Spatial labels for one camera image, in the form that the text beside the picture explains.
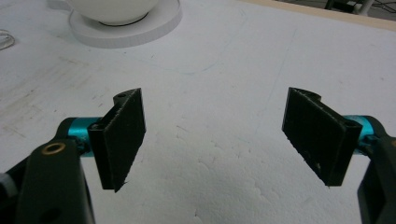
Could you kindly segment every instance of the white saucer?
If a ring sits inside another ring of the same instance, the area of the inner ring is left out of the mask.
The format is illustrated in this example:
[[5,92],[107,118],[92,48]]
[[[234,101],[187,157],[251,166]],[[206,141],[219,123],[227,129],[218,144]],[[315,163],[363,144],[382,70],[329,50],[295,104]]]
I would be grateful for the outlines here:
[[121,49],[146,44],[173,31],[181,21],[179,0],[162,0],[141,21],[124,26],[107,26],[73,10],[69,24],[81,43],[101,49]]

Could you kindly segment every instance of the black rubber pad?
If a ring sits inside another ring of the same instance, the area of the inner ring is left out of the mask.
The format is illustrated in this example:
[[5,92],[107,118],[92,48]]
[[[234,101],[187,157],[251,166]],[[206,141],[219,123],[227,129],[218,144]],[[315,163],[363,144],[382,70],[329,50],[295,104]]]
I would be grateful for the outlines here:
[[103,189],[124,184],[146,132],[141,90],[122,92],[114,106],[88,128]]
[[341,186],[361,125],[344,119],[320,96],[289,88],[282,130],[326,186]]

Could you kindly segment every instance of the cable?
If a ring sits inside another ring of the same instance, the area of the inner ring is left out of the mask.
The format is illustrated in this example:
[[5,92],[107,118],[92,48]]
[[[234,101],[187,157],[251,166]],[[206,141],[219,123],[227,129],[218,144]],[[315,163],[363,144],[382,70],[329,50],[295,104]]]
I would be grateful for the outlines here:
[[388,13],[396,13],[396,9],[393,7],[388,6],[389,4],[396,4],[396,2],[388,2],[388,3],[383,3],[378,0],[375,0],[377,4],[373,4],[372,7],[380,7],[384,10],[386,10]]
[[315,1],[315,0],[291,0],[285,3],[296,3],[296,2],[307,2],[307,3],[327,3],[327,1]]

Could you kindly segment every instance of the brass screw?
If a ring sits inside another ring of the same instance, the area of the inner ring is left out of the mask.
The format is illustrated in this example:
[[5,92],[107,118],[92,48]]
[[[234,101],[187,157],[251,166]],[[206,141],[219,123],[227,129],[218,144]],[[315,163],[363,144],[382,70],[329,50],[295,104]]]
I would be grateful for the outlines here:
[[54,155],[66,148],[64,143],[52,143],[43,148],[41,153],[46,156]]

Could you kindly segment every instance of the white table surface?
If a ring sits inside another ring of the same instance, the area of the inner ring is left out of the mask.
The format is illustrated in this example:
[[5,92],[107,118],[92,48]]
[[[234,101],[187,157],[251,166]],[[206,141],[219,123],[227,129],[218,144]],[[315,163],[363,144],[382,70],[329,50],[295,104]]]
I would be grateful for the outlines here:
[[44,0],[2,0],[0,171],[68,117],[103,116],[142,88],[147,133],[128,183],[102,190],[83,159],[97,223],[360,223],[354,156],[327,188],[281,131],[288,87],[340,114],[378,118],[396,135],[396,33],[239,1],[182,0],[169,35],[94,49]]

